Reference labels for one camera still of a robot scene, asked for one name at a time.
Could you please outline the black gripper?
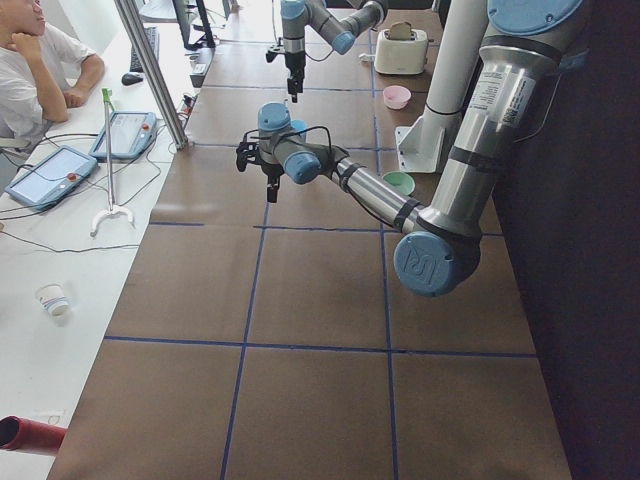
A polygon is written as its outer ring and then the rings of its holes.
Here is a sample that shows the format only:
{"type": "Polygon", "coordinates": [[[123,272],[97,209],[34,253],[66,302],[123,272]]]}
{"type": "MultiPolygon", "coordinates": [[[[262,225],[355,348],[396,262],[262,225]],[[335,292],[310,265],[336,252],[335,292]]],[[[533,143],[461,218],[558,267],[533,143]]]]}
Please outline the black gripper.
{"type": "Polygon", "coordinates": [[[239,172],[244,172],[248,165],[259,166],[267,176],[267,202],[278,200],[280,188],[280,178],[284,174],[284,169],[279,163],[266,161],[266,153],[263,153],[259,146],[261,137],[257,130],[249,130],[244,133],[242,140],[236,147],[236,168],[239,172]]]}
{"type": "Polygon", "coordinates": [[[296,93],[301,94],[304,90],[304,76],[306,66],[306,51],[304,44],[296,42],[280,42],[272,45],[266,52],[266,61],[271,63],[277,55],[283,55],[285,66],[289,70],[287,79],[287,90],[293,103],[296,102],[296,93]]]}

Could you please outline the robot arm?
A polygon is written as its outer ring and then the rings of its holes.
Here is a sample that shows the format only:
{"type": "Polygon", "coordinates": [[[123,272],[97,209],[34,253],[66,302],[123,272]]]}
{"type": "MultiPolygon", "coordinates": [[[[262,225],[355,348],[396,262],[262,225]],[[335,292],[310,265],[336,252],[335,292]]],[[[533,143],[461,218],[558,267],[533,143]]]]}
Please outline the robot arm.
{"type": "Polygon", "coordinates": [[[440,176],[429,205],[372,175],[344,148],[310,143],[281,102],[260,108],[236,166],[261,168],[269,202],[282,176],[300,185],[329,178],[401,233],[393,264],[406,288],[446,294],[478,266],[479,219],[536,87],[584,56],[590,18],[588,1],[450,3],[424,111],[397,130],[401,167],[440,176]]]}
{"type": "Polygon", "coordinates": [[[288,69],[287,91],[296,103],[303,93],[306,67],[305,30],[310,27],[330,47],[331,52],[347,53],[356,39],[366,30],[379,26],[388,13],[387,1],[349,1],[356,11],[343,19],[337,19],[325,1],[281,1],[280,18],[282,35],[266,53],[271,63],[283,55],[288,69]]]}

